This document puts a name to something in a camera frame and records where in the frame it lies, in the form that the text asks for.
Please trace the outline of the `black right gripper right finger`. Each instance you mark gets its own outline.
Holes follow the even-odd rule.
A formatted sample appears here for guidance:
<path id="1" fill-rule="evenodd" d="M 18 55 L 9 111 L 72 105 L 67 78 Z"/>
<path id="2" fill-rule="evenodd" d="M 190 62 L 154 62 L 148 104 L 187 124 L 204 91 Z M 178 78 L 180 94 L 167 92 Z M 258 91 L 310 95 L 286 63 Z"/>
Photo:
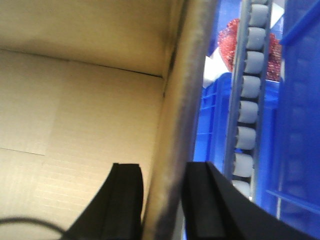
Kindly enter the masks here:
<path id="1" fill-rule="evenodd" d="M 311 240 L 251 202 L 211 162 L 189 162 L 182 187 L 188 240 Z"/>

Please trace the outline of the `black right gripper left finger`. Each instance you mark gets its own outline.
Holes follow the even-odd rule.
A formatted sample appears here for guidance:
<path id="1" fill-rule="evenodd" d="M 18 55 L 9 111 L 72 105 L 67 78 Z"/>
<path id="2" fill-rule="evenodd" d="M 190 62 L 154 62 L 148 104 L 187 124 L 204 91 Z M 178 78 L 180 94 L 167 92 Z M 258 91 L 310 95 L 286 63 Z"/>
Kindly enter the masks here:
<path id="1" fill-rule="evenodd" d="M 144 186 L 138 164 L 114 163 L 105 182 L 65 233 L 67 240 L 139 240 Z"/>

